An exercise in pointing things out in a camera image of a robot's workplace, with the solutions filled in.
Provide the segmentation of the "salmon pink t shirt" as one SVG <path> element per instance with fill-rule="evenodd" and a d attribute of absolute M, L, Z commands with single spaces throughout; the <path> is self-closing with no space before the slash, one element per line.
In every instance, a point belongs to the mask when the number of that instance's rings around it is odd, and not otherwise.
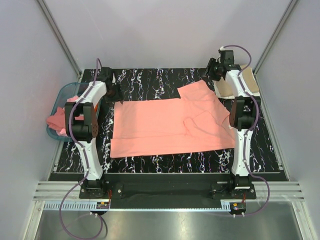
<path fill-rule="evenodd" d="M 179 97 L 114 105 L 110 157 L 184 154 L 235 147 L 229 111 L 204 80 L 178 88 Z"/>

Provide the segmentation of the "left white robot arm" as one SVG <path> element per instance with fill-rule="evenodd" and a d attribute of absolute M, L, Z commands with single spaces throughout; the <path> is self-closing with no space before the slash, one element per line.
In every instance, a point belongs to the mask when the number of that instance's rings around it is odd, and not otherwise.
<path fill-rule="evenodd" d="M 99 131 L 96 108 L 102 99 L 111 103 L 123 101 L 121 87 L 109 67 L 96 72 L 82 95 L 64 105 L 65 132 L 75 143 L 84 168 L 83 180 L 79 182 L 81 199 L 103 198 L 110 193 L 96 146 Z"/>

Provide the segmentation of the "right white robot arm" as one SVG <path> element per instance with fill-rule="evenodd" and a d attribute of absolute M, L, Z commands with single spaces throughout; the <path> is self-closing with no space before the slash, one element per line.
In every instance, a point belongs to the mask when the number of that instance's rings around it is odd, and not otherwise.
<path fill-rule="evenodd" d="M 253 177 L 250 170 L 251 139 L 259 120 L 261 99 L 254 96 L 246 84 L 240 65 L 235 63 L 234 51 L 222 46 L 219 58 L 211 58 L 205 74 L 213 81 L 224 80 L 230 85 L 234 101 L 231 107 L 229 123 L 235 134 L 234 158 L 230 177 L 222 187 L 212 185 L 212 196 L 217 199 L 231 197 L 238 200 L 253 200 L 256 196 Z"/>

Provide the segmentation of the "teal plastic laundry basket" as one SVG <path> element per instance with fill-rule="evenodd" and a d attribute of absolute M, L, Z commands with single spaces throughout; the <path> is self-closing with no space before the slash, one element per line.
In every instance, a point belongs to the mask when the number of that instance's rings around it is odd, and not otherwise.
<path fill-rule="evenodd" d="M 97 110 L 106 92 L 106 85 L 102 81 L 65 85 L 58 93 L 50 116 L 56 113 L 58 107 L 64 108 L 67 136 L 58 135 L 47 125 L 48 135 L 62 142 L 92 142 L 98 135 Z M 67 102 L 74 96 L 79 98 L 75 102 Z"/>

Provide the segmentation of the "dusty rose t shirt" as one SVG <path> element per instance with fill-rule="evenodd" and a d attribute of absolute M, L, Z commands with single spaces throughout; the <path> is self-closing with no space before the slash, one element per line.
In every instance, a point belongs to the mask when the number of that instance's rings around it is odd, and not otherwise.
<path fill-rule="evenodd" d="M 67 136 L 64 108 L 58 107 L 56 113 L 46 119 L 46 123 L 50 129 L 56 131 L 58 136 Z"/>

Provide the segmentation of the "light pink t shirt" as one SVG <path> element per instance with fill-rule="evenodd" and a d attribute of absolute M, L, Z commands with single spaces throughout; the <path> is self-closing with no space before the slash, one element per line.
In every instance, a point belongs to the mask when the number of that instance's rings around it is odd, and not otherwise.
<path fill-rule="evenodd" d="M 67 102 L 76 102 L 77 99 L 79 97 L 78 96 L 74 96 L 74 97 L 71 97 L 71 98 L 68 98 L 67 99 Z M 59 126 L 59 129 L 56 130 L 56 133 L 59 135 L 59 136 L 67 136 L 66 134 L 66 124 L 65 124 L 65 108 L 61 108 L 59 107 L 58 108 L 59 111 L 60 111 L 60 114 L 58 115 L 58 119 L 60 121 L 60 126 Z"/>

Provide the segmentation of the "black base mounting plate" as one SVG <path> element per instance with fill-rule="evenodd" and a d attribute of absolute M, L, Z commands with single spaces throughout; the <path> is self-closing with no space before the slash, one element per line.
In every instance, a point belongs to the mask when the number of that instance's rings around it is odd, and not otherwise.
<path fill-rule="evenodd" d="M 222 200 L 257 198 L 250 176 L 230 173 L 107 173 L 101 180 L 85 180 L 81 199 L 110 200 L 112 210 L 175 210 L 211 212 Z"/>

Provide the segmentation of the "right aluminium corner post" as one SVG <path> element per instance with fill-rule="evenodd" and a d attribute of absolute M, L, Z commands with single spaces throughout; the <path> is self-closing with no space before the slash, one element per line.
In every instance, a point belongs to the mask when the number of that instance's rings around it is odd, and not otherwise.
<path fill-rule="evenodd" d="M 263 66 L 265 60 L 267 59 L 269 53 L 271 52 L 274 44 L 276 43 L 277 39 L 279 38 L 280 34 L 282 33 L 286 23 L 288 22 L 289 18 L 291 17 L 292 13 L 294 12 L 296 6 L 298 5 L 299 0 L 290 0 L 285 11 L 283 12 L 279 22 L 276 25 L 270 39 L 267 42 L 255 68 L 253 69 L 253 73 L 256 75 L 261 67 Z"/>

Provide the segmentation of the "aluminium corner post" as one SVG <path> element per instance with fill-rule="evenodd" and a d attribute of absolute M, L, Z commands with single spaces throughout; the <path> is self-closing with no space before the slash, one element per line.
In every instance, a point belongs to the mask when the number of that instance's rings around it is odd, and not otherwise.
<path fill-rule="evenodd" d="M 46 19 L 51 31 L 53 32 L 57 42 L 59 43 L 65 57 L 67 58 L 68 62 L 71 65 L 73 71 L 75 72 L 75 74 L 79 78 L 81 76 L 82 70 L 78 66 L 70 48 L 68 47 L 59 27 L 54 19 L 54 16 L 52 15 L 52 13 L 49 9 L 49 6 L 47 5 L 45 0 L 35 0 L 35 2 L 37 3 L 39 9 L 43 13 L 44 18 Z"/>
<path fill-rule="evenodd" d="M 265 60 L 267 59 L 269 53 L 271 52 L 274 44 L 276 43 L 277 39 L 279 38 L 280 34 L 282 33 L 286 23 L 288 22 L 289 18 L 291 17 L 292 13 L 294 12 L 296 6 L 298 5 L 299 0 L 290 0 L 285 11 L 283 12 L 279 22 L 276 25 L 270 39 L 267 42 L 255 68 L 253 69 L 253 73 L 256 75 L 261 67 L 263 66 Z"/>

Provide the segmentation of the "left aluminium corner post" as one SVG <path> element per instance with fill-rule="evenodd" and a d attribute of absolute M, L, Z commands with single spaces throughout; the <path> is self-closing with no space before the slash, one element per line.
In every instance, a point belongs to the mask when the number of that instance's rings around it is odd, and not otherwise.
<path fill-rule="evenodd" d="M 78 66 L 70 48 L 68 47 L 59 27 L 54 19 L 54 16 L 52 15 L 52 13 L 49 9 L 49 6 L 47 5 L 45 0 L 35 0 L 35 2 L 37 3 L 39 9 L 43 13 L 44 18 L 46 19 L 51 31 L 53 32 L 57 42 L 59 43 L 65 57 L 67 58 L 68 62 L 71 65 L 73 71 L 75 72 L 75 74 L 79 78 L 81 76 L 82 70 Z"/>

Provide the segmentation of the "aluminium frame rail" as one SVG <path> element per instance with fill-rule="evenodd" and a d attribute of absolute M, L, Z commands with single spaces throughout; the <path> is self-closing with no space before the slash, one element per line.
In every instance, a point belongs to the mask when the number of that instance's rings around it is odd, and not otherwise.
<path fill-rule="evenodd" d="M 34 201 L 62 200 L 67 192 L 78 183 L 76 181 L 40 181 L 33 195 Z"/>

